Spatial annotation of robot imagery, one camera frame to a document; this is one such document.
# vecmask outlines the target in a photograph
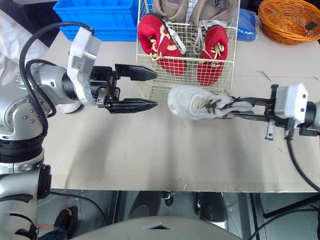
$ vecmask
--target orange basket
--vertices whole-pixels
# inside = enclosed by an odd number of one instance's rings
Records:
[[[262,31],[284,45],[320,39],[320,10],[304,0],[264,0],[258,15]]]

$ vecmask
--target white table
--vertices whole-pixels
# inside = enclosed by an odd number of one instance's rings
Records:
[[[71,42],[60,32],[45,59],[67,65]],[[103,42],[95,64],[136,63],[135,42]],[[271,84],[302,82],[310,101],[320,101],[320,45],[284,46],[258,32],[254,42],[237,41],[232,95],[269,98]],[[259,71],[267,74],[270,80]],[[128,78],[118,81],[121,98],[140,97]],[[173,116],[167,103],[136,114],[109,114],[86,106],[49,120],[44,141],[52,187],[100,190],[219,192],[311,192],[295,170],[275,130],[267,124],[234,118],[188,121]],[[296,134],[299,164],[320,185],[317,137]]]

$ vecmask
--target red shoe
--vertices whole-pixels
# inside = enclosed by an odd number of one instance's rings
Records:
[[[201,52],[202,59],[226,60],[228,56],[228,36],[226,29],[220,25],[208,29],[204,37],[204,49]],[[210,86],[219,80],[224,63],[205,61],[198,63],[197,78],[202,86]]]
[[[145,15],[139,23],[137,36],[143,51],[150,54],[151,60],[157,61],[168,73],[180,76],[186,71],[186,61],[163,58],[181,58],[182,54],[171,39],[166,24],[159,14]]]

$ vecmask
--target white sneaker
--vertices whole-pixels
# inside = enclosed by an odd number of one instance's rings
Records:
[[[168,95],[170,111],[189,120],[221,118],[231,111],[246,112],[252,109],[247,101],[235,101],[231,96],[214,93],[197,86],[180,85]]]

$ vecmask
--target shoe tongue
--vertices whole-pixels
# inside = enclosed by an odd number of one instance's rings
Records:
[[[181,0],[161,1],[162,11],[167,14],[168,18],[171,18],[178,11],[180,3]]]
[[[210,20],[229,6],[226,0],[208,0],[200,14],[200,20]]]

